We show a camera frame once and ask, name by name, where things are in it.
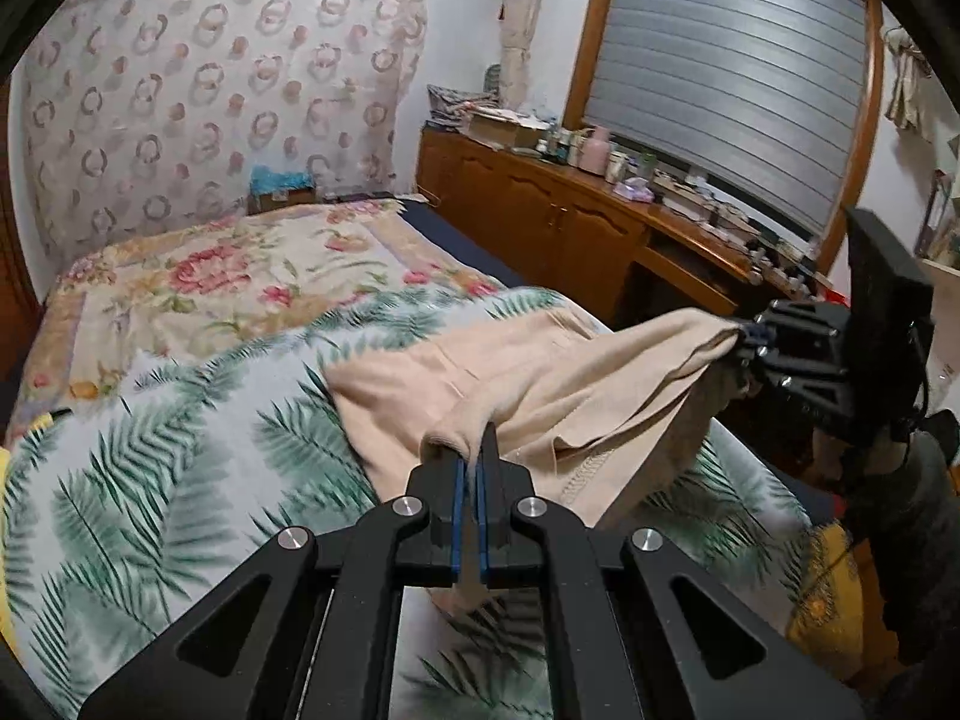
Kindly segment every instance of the pink thermos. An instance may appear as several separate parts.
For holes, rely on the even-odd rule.
[[[603,175],[607,171],[608,159],[610,131],[606,127],[597,127],[581,148],[579,168],[594,175]]]

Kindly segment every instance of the bed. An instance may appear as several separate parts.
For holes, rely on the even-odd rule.
[[[78,261],[48,301],[7,435],[0,618],[26,673],[75,716],[277,530],[344,527],[376,504],[325,398],[325,362],[563,300],[396,199],[222,220]],[[157,458],[196,440],[184,415],[203,410],[220,448],[204,444],[197,471],[167,467]],[[208,515],[185,514],[191,502]],[[830,632],[824,664],[856,670],[856,566],[824,575],[842,532],[812,526],[716,420],[693,469],[629,519],[800,647],[819,653]],[[535,595],[464,608],[407,589],[398,642],[391,717],[550,716]]]

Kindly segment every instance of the window blind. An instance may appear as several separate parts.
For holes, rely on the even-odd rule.
[[[866,0],[611,0],[584,117],[813,233],[863,91]]]

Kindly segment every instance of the window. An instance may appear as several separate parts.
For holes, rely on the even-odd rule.
[[[829,238],[837,200],[859,194],[853,162],[865,172],[872,150],[865,108],[880,63],[868,0],[599,0],[602,20],[597,1],[587,28],[593,15],[602,35],[591,46],[584,33],[570,95],[579,118],[703,167],[803,237]]]

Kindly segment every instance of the screw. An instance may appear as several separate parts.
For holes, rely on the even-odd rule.
[[[634,531],[632,542],[640,552],[656,552],[661,546],[664,546],[664,537],[653,528],[640,528]]]
[[[394,512],[401,517],[414,517],[419,514],[424,507],[424,503],[413,495],[401,495],[394,501]]]
[[[287,528],[280,531],[277,543],[284,549],[299,549],[309,538],[310,533],[307,533],[304,528]]]
[[[546,501],[534,496],[523,498],[517,502],[517,512],[524,517],[543,517],[546,514]]]

